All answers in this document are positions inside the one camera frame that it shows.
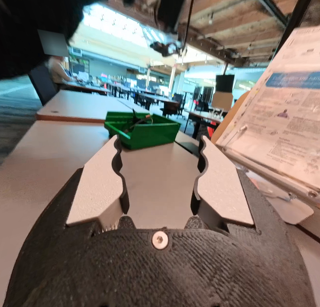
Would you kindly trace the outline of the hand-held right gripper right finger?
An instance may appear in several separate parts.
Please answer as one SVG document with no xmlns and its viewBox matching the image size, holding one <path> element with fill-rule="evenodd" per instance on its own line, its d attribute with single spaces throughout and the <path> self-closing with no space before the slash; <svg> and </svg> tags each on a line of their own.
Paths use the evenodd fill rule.
<svg viewBox="0 0 320 307">
<path fill-rule="evenodd" d="M 236 166 L 206 136 L 199 141 L 197 168 L 192 214 L 209 229 L 228 229 L 228 224 L 254 227 Z"/>
</svg>

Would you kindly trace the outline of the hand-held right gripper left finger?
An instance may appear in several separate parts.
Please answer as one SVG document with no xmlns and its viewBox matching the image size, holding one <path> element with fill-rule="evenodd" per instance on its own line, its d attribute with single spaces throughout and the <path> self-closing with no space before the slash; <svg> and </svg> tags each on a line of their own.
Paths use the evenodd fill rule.
<svg viewBox="0 0 320 307">
<path fill-rule="evenodd" d="M 67 226 L 96 221 L 103 232 L 118 228 L 130 207 L 126 181 L 120 173 L 121 152 L 121 141 L 115 135 L 84 165 Z"/>
</svg>

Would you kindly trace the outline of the brown cardboard board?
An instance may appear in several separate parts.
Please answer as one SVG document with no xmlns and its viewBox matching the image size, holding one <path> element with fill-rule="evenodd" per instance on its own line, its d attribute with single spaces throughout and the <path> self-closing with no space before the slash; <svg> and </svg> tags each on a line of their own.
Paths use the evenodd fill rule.
<svg viewBox="0 0 320 307">
<path fill-rule="evenodd" d="M 234 103 L 233 107 L 229 110 L 227 115 L 224 117 L 223 121 L 219 124 L 217 129 L 214 129 L 210 141 L 216 145 L 219 138 L 222 136 L 230 122 L 233 120 L 234 116 L 238 112 L 239 108 L 242 106 L 243 102 L 250 94 L 250 91 L 245 92 L 240 96 L 240 98 Z"/>
</svg>

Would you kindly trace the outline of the green plastic bin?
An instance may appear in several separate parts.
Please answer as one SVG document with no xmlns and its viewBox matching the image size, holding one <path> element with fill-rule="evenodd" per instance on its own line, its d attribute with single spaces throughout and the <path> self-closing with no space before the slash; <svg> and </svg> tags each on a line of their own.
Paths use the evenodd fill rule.
<svg viewBox="0 0 320 307">
<path fill-rule="evenodd" d="M 104 127 L 110 136 L 118 136 L 123 147 L 138 150 L 175 141 L 181 124 L 148 112 L 111 112 L 106 114 Z"/>
</svg>

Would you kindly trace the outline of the background work table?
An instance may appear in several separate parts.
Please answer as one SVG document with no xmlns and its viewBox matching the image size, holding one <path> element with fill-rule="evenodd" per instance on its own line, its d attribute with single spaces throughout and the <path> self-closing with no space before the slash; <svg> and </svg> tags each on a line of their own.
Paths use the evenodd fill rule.
<svg viewBox="0 0 320 307">
<path fill-rule="evenodd" d="M 204 111 L 187 111 L 187 113 L 187 121 L 195 122 L 194 132 L 192 135 L 193 139 L 197 138 L 201 126 L 205 126 L 206 128 L 216 130 L 224 119 L 224 117 L 220 115 L 214 115 L 213 113 Z"/>
</svg>

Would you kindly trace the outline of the clear acrylic sign holder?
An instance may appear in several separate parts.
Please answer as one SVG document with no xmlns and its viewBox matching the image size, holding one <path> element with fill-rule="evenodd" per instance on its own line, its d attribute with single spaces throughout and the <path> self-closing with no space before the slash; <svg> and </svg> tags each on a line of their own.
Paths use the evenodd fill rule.
<svg viewBox="0 0 320 307">
<path fill-rule="evenodd" d="M 227 151 L 224 147 L 221 148 L 227 156 L 251 169 L 249 177 L 253 178 L 262 194 L 286 223 L 296 225 L 314 214 L 311 205 L 306 202 L 311 201 L 312 205 L 319 206 L 319 189 L 311 188 L 244 156 Z"/>
</svg>

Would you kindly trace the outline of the white table with wooden edge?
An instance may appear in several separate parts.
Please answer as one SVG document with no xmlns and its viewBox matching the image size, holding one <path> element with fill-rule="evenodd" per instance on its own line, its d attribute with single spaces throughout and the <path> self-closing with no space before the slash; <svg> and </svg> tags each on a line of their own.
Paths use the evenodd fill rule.
<svg viewBox="0 0 320 307">
<path fill-rule="evenodd" d="M 147 109 L 126 99 L 61 90 L 35 117 L 38 121 L 102 124 L 108 112 L 129 113 L 132 110 L 136 113 L 149 113 Z"/>
</svg>

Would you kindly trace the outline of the printed instruction sheet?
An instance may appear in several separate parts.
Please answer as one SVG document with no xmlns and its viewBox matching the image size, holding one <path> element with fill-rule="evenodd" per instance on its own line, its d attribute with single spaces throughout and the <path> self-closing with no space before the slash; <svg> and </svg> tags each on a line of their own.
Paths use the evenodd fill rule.
<svg viewBox="0 0 320 307">
<path fill-rule="evenodd" d="M 217 145 L 319 189 L 319 25 L 294 29 Z"/>
</svg>

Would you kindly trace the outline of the black background chair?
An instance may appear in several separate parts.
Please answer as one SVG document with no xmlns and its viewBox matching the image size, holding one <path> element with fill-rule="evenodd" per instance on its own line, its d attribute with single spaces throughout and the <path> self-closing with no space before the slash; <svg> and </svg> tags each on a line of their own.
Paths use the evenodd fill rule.
<svg viewBox="0 0 320 307">
<path fill-rule="evenodd" d="M 182 116 L 184 102 L 184 96 L 182 94 L 175 93 L 172 100 L 163 102 L 163 108 L 160 109 L 162 111 L 162 116 Z"/>
</svg>

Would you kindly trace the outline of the black hanging screen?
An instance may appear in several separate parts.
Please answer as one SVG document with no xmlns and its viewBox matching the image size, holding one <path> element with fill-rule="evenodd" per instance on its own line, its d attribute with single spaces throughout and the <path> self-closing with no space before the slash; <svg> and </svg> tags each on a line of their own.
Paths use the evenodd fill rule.
<svg viewBox="0 0 320 307">
<path fill-rule="evenodd" d="M 232 93 L 234 86 L 234 74 L 229 75 L 216 75 L 215 81 L 215 91 L 216 92 L 225 92 Z"/>
</svg>

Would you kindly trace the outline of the dark office chair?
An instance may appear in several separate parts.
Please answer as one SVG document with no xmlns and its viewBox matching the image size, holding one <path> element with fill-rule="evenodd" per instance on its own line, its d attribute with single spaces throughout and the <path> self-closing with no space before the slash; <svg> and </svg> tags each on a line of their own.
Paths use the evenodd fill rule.
<svg viewBox="0 0 320 307">
<path fill-rule="evenodd" d="M 57 94 L 57 90 L 50 77 L 49 70 L 45 65 L 39 65 L 32 69 L 28 73 L 28 77 L 42 106 L 46 105 Z"/>
</svg>

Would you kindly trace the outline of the black overhead device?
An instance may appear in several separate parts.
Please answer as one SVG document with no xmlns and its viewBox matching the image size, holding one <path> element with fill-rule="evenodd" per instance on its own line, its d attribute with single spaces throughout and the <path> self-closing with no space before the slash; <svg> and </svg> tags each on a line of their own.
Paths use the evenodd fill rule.
<svg viewBox="0 0 320 307">
<path fill-rule="evenodd" d="M 182 57 L 182 55 L 185 53 L 187 49 L 186 44 L 179 41 L 170 41 L 168 43 L 155 41 L 151 43 L 149 47 L 154 51 L 160 53 L 162 57 L 170 57 L 173 55 Z"/>
</svg>

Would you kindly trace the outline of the person's black jacket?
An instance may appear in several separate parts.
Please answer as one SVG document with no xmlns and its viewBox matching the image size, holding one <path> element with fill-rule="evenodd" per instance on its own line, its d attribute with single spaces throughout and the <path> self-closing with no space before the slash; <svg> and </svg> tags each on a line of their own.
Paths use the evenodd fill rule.
<svg viewBox="0 0 320 307">
<path fill-rule="evenodd" d="M 62 34 L 69 44 L 83 8 L 98 1 L 104 0 L 1 0 L 1 80 L 25 75 L 49 59 L 38 30 Z"/>
</svg>

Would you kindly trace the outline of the black metal frame post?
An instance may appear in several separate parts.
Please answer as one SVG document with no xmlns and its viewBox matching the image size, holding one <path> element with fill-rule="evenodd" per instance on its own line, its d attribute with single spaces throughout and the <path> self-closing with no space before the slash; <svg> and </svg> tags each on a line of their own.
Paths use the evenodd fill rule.
<svg viewBox="0 0 320 307">
<path fill-rule="evenodd" d="M 294 29 L 298 28 L 312 0 L 298 0 L 271 60 L 275 58 Z"/>
</svg>

